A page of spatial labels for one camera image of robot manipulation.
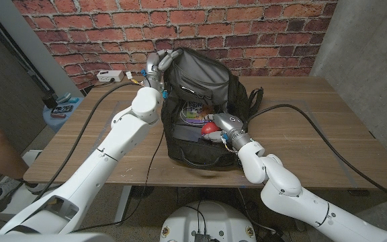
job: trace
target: cable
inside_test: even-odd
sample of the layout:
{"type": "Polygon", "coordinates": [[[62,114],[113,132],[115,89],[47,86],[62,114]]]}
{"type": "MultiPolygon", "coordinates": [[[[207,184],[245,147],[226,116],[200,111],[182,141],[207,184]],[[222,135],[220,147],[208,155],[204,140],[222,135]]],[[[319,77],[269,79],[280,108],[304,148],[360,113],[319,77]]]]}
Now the cable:
{"type": "MultiPolygon", "coordinates": [[[[188,206],[188,205],[185,205],[185,207],[192,208],[192,209],[196,210],[197,213],[199,213],[202,216],[202,220],[204,221],[204,234],[206,234],[206,232],[205,232],[205,231],[207,231],[206,219],[204,218],[204,215],[202,214],[202,212],[200,210],[193,208],[191,206],[188,206]]],[[[198,233],[200,233],[200,219],[198,219],[198,233]]]]}
{"type": "Polygon", "coordinates": [[[305,113],[303,112],[301,109],[297,108],[296,106],[293,106],[293,105],[290,105],[290,104],[278,104],[278,105],[275,105],[275,106],[272,106],[272,107],[269,107],[269,108],[265,108],[264,110],[261,110],[259,112],[257,112],[256,114],[253,114],[244,124],[243,124],[243,130],[246,130],[247,128],[247,125],[249,125],[249,122],[254,119],[255,117],[263,114],[263,113],[266,113],[268,111],[271,111],[273,109],[276,109],[276,108],[291,108],[293,110],[296,110],[297,112],[299,112],[300,114],[302,114],[306,119],[307,121],[311,124],[311,126],[314,128],[314,130],[319,134],[319,136],[323,139],[323,141],[325,142],[325,144],[327,144],[327,146],[332,150],[332,152],[334,152],[334,154],[336,156],[338,156],[338,158],[340,158],[340,160],[342,160],[344,162],[344,164],[346,164],[350,169],[354,170],[354,172],[356,172],[358,175],[362,176],[362,178],[366,179],[367,181],[369,181],[371,184],[375,185],[377,188],[379,188],[380,190],[382,190],[384,193],[387,194],[387,189],[384,188],[383,186],[381,186],[380,184],[378,184],[377,182],[375,182],[374,180],[372,180],[371,178],[369,178],[367,175],[365,175],[364,173],[362,173],[360,170],[356,169],[356,167],[354,167],[352,164],[350,164],[350,162],[348,162],[342,155],[340,155],[340,153],[334,148],[334,146],[328,141],[328,139],[324,136],[324,134],[319,130],[319,128],[316,126],[316,124],[310,119],[310,117],[305,113]]]}
{"type": "Polygon", "coordinates": [[[148,171],[147,171],[147,176],[146,176],[146,185],[144,186],[144,188],[141,192],[140,201],[138,201],[138,204],[135,207],[134,211],[132,211],[132,213],[127,218],[122,219],[121,221],[114,222],[114,223],[106,223],[106,224],[102,224],[102,225],[93,225],[93,226],[89,226],[89,227],[84,227],[82,229],[77,229],[77,230],[71,231],[71,233],[76,233],[76,232],[84,231],[87,229],[94,229],[94,228],[106,227],[106,226],[111,226],[111,225],[118,225],[118,224],[123,223],[124,221],[128,220],[137,211],[137,208],[140,206],[140,203],[142,201],[142,196],[144,194],[144,191],[146,190],[146,187],[147,187],[148,173],[151,170],[151,165],[152,165],[153,159],[155,158],[155,155],[158,152],[159,147],[161,146],[163,137],[164,137],[164,132],[162,132],[161,140],[159,141],[158,147],[156,148],[156,151],[153,154],[152,159],[150,160],[150,165],[148,166],[148,171]]]}
{"type": "Polygon", "coordinates": [[[108,92],[106,92],[104,95],[102,95],[102,97],[97,101],[97,103],[94,105],[94,107],[92,108],[91,110],[91,113],[89,114],[89,116],[87,117],[86,121],[85,121],[85,124],[83,125],[79,135],[77,136],[77,139],[76,141],[74,142],[73,144],[73,147],[71,148],[70,152],[68,153],[67,155],[67,158],[65,158],[64,162],[62,162],[62,165],[60,165],[58,171],[53,175],[52,179],[50,179],[50,181],[47,183],[46,187],[44,187],[44,189],[40,192],[40,194],[36,197],[36,199],[34,200],[37,201],[38,199],[40,199],[44,193],[46,193],[47,189],[50,187],[50,185],[52,185],[52,183],[54,182],[54,180],[58,177],[59,173],[62,171],[62,169],[64,169],[65,165],[67,164],[68,160],[71,158],[71,155],[73,154],[74,150],[75,150],[75,147],[77,146],[77,144],[79,144],[79,141],[80,141],[80,138],[81,136],[83,135],[86,127],[87,127],[87,124],[89,123],[89,121],[91,120],[92,118],[92,115],[93,113],[96,111],[96,109],[98,108],[98,105],[102,102],[102,100],[104,100],[105,97],[107,97],[110,93],[112,93],[114,90],[116,89],[119,89],[121,87],[124,87],[126,85],[135,85],[134,83],[131,83],[131,82],[127,82],[127,83],[122,83],[120,85],[117,85],[113,88],[111,88],[108,92]]]}
{"type": "Polygon", "coordinates": [[[259,223],[256,223],[249,215],[249,211],[247,210],[247,207],[246,207],[246,202],[245,202],[245,198],[243,197],[243,194],[241,193],[241,190],[240,188],[237,188],[240,192],[240,195],[241,195],[241,200],[243,201],[243,206],[245,207],[245,211],[246,211],[246,214],[247,214],[247,218],[249,218],[249,220],[256,224],[257,226],[263,228],[263,229],[268,229],[269,231],[273,232],[273,233],[276,233],[276,231],[272,228],[269,228],[269,227],[266,227],[266,226],[263,226],[263,225],[260,225],[259,223]]]}

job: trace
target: power strip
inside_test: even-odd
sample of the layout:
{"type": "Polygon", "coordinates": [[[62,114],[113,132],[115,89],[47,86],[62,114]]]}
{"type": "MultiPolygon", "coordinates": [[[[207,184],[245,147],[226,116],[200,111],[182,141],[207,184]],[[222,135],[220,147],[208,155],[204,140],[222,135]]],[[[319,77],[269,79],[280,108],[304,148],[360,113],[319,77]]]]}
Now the power strip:
{"type": "Polygon", "coordinates": [[[100,82],[110,82],[112,78],[114,78],[115,82],[121,82],[124,78],[124,73],[122,71],[100,71],[97,77],[100,82]]]}

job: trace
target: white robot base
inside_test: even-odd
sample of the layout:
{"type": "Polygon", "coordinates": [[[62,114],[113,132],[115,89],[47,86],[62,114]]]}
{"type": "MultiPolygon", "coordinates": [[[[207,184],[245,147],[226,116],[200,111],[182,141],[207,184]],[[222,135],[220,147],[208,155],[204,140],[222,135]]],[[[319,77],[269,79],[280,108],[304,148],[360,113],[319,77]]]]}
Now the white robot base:
{"type": "Polygon", "coordinates": [[[212,241],[217,239],[219,242],[256,241],[250,221],[232,206],[217,201],[201,201],[199,211],[204,215],[204,219],[197,214],[196,209],[198,209],[198,202],[192,202],[170,215],[162,226],[159,241],[209,241],[210,239],[212,241]],[[198,234],[198,216],[200,234],[198,234]]]}

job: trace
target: red object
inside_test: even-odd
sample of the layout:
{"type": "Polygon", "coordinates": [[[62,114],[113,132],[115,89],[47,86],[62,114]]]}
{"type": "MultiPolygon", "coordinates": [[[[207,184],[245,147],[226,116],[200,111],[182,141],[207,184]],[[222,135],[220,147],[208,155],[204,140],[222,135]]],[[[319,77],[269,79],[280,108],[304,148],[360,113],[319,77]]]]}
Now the red object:
{"type": "Polygon", "coordinates": [[[206,125],[204,125],[201,129],[201,135],[210,134],[214,131],[221,130],[214,122],[209,122],[206,125]]]}

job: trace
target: table surface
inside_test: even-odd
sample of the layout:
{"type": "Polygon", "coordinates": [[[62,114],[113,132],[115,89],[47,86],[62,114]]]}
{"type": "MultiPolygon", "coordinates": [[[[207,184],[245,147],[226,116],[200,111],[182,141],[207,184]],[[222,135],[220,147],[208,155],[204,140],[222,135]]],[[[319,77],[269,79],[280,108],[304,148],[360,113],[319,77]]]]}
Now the table surface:
{"type": "MultiPolygon", "coordinates": [[[[387,151],[325,79],[240,77],[240,81],[245,85],[247,93],[254,88],[264,88],[260,110],[283,103],[304,110],[346,160],[387,188],[387,151]]],[[[92,89],[28,169],[25,180],[47,182],[53,176],[70,151],[96,101],[114,85],[92,89]]],[[[138,89],[137,86],[122,87],[104,99],[56,182],[65,182],[72,176],[93,148],[108,134],[113,115],[130,105],[138,89]]],[[[240,169],[206,171],[181,165],[167,156],[165,137],[148,173],[162,131],[163,126],[159,122],[150,130],[146,139],[120,161],[107,182],[148,186],[263,186],[250,184],[240,169]]],[[[307,120],[294,110],[279,108],[260,115],[251,121],[249,134],[265,147],[266,153],[277,155],[306,188],[375,188],[344,165],[307,120]]]]}

